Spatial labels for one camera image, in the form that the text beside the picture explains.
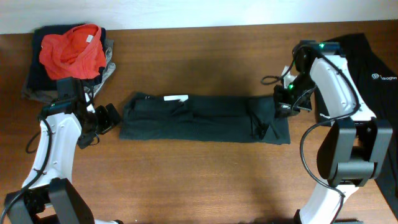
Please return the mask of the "grey folded garment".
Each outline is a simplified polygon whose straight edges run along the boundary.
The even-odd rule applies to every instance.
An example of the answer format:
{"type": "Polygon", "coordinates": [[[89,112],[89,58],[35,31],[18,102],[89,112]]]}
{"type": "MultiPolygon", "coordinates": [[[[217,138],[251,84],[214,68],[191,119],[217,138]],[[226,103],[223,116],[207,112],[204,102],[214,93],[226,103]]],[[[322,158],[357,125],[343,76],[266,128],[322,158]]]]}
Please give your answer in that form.
{"type": "MultiPolygon", "coordinates": [[[[113,56],[113,46],[114,40],[105,39],[104,47],[105,47],[105,56],[106,56],[106,67],[102,72],[102,81],[100,84],[93,86],[93,96],[95,97],[102,86],[105,84],[105,81],[112,75],[112,73],[116,69],[116,64],[111,61],[113,56]]],[[[21,97],[28,99],[39,101],[42,103],[51,103],[58,97],[58,93],[56,90],[31,90],[27,87],[28,78],[25,79],[24,85],[21,90],[21,97]]]]}

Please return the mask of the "red folded garment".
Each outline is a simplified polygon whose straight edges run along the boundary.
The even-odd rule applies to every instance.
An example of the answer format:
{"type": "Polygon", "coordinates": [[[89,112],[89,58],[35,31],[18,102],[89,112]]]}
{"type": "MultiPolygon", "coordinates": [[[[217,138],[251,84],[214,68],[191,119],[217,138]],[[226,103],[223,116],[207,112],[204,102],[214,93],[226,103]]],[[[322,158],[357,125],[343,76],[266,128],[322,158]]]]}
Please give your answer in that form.
{"type": "Polygon", "coordinates": [[[76,26],[64,34],[47,34],[40,45],[39,62],[51,80],[94,79],[106,66],[101,36],[102,28],[96,24],[76,26]]]}

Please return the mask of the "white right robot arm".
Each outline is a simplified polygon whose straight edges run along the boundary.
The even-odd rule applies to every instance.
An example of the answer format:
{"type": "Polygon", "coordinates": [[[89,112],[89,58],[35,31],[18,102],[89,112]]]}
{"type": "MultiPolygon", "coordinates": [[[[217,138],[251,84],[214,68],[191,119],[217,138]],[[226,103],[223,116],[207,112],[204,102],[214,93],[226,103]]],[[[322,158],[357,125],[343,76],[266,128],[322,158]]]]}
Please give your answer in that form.
{"type": "Polygon", "coordinates": [[[319,91],[329,118],[309,127],[300,140],[300,159],[317,183],[308,202],[298,209],[294,223],[336,223],[344,203],[381,172],[392,138],[392,126],[379,119],[360,95],[337,42],[302,40],[292,51],[290,70],[278,77],[274,88],[275,115],[295,116],[311,110],[310,96],[319,91]],[[306,137],[319,126],[331,128],[317,152],[318,177],[304,154],[306,137]]]}

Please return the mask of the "navy folded garment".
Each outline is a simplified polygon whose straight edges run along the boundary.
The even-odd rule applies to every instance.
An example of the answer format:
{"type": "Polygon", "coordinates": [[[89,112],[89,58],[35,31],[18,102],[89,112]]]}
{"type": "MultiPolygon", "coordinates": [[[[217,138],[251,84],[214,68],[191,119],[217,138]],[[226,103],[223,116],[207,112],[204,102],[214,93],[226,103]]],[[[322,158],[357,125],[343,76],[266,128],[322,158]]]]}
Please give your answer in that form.
{"type": "MultiPolygon", "coordinates": [[[[67,30],[80,26],[83,24],[72,24],[72,25],[52,25],[43,26],[34,31],[32,39],[32,63],[28,74],[27,87],[31,90],[55,90],[57,80],[51,80],[45,71],[44,66],[39,62],[39,53],[41,50],[41,42],[47,34],[64,34],[67,30]]],[[[106,29],[102,28],[101,42],[103,51],[105,52],[104,41],[106,38],[106,29]]],[[[94,79],[84,80],[91,85],[97,85],[102,81],[102,72],[105,69],[100,70],[101,74],[94,79]]]]}

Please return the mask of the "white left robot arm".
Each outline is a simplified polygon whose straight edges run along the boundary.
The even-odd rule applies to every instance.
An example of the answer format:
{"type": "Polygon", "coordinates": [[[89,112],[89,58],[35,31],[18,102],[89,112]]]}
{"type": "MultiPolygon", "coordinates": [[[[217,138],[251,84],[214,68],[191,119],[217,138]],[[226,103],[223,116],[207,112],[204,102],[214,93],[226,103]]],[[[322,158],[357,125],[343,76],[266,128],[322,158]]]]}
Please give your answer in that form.
{"type": "Polygon", "coordinates": [[[76,147],[99,143],[121,122],[113,104],[95,107],[78,78],[57,80],[58,97],[38,116],[40,138],[29,175],[6,195],[1,220],[11,223],[99,223],[72,184],[76,147]]]}

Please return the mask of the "dark green Nike t-shirt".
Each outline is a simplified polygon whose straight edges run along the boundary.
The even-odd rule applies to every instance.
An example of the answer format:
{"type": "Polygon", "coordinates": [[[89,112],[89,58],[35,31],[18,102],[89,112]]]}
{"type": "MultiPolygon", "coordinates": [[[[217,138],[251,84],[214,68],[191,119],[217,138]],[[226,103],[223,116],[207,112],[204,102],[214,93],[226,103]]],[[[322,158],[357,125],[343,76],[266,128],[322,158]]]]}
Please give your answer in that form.
{"type": "Polygon", "coordinates": [[[289,123],[270,96],[166,96],[137,92],[124,106],[122,140],[290,144],[289,123]]]}

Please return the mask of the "black garment with white logo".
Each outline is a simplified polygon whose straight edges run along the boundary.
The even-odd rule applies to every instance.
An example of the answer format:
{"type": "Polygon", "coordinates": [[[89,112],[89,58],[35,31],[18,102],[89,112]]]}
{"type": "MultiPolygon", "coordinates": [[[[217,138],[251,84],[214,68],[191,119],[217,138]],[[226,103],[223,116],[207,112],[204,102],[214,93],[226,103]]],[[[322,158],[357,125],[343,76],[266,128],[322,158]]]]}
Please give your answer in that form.
{"type": "Polygon", "coordinates": [[[338,42],[351,77],[363,100],[379,119],[393,128],[388,152],[376,183],[387,203],[397,208],[397,75],[374,53],[364,33],[329,39],[338,42]]]}

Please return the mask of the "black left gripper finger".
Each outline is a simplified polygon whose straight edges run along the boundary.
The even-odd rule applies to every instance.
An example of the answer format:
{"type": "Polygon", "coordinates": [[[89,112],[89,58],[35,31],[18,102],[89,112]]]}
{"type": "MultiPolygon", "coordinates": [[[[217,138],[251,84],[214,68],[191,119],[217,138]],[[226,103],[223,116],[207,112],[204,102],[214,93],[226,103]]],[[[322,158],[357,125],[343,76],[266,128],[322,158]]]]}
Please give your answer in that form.
{"type": "Polygon", "coordinates": [[[96,127],[97,134],[105,134],[113,128],[113,120],[110,115],[110,105],[100,105],[95,108],[95,115],[98,120],[98,124],[96,127]]]}
{"type": "Polygon", "coordinates": [[[118,113],[117,109],[114,107],[112,103],[108,104],[105,106],[107,112],[108,112],[108,120],[111,123],[112,126],[117,126],[122,118],[120,114],[118,113]]]}

